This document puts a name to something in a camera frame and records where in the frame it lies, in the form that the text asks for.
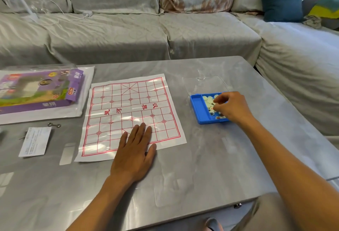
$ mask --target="left hand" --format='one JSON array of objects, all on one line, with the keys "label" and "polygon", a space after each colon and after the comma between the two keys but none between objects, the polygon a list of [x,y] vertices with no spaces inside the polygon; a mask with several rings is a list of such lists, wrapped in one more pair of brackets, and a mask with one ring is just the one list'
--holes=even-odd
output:
[{"label": "left hand", "polygon": [[147,174],[152,165],[157,146],[155,143],[152,144],[147,156],[145,156],[152,133],[152,128],[149,126],[144,134],[145,127],[145,123],[134,126],[127,143],[127,132],[121,136],[118,151],[111,166],[111,176],[120,176],[126,182],[132,184],[140,181]]}]

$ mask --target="blue plastic tray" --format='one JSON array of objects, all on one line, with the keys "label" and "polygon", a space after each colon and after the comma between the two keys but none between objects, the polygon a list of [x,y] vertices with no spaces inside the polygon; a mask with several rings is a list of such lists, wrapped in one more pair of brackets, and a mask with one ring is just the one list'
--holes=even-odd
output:
[{"label": "blue plastic tray", "polygon": [[206,107],[205,101],[202,97],[212,96],[214,98],[216,94],[219,95],[221,92],[191,95],[191,103],[199,124],[211,124],[229,121],[227,118],[216,119],[216,117],[220,116],[218,112],[216,112],[214,116],[211,116],[209,110]]}]

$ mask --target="blue pillow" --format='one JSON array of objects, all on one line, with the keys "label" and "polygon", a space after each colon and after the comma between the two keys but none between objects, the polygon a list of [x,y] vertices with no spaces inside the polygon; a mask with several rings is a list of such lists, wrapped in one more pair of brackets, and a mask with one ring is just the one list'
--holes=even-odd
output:
[{"label": "blue pillow", "polygon": [[302,0],[261,0],[265,22],[301,22]]}]

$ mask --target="hand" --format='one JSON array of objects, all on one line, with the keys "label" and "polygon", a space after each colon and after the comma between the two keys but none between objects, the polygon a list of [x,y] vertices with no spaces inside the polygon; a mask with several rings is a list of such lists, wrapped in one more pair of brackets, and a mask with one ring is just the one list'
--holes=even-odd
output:
[{"label": "hand", "polygon": [[213,109],[236,124],[242,124],[244,121],[253,118],[245,96],[239,92],[223,92],[214,99],[214,102],[217,104],[214,105]]},{"label": "hand", "polygon": [[145,156],[152,133],[152,128],[149,126],[144,134],[145,127],[145,123],[134,126],[127,143],[127,132],[121,136],[118,151],[111,166],[111,176],[119,176],[130,184],[144,178],[152,165],[157,148],[155,143],[152,144]]}]

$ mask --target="forearm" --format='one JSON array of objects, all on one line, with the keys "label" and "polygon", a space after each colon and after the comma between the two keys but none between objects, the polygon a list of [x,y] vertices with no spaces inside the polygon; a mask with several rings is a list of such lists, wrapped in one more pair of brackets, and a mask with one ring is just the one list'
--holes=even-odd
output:
[{"label": "forearm", "polygon": [[109,176],[98,195],[70,225],[67,231],[105,230],[115,208],[131,183]]},{"label": "forearm", "polygon": [[290,153],[256,119],[247,134],[292,216],[303,230],[338,230],[339,193]]}]

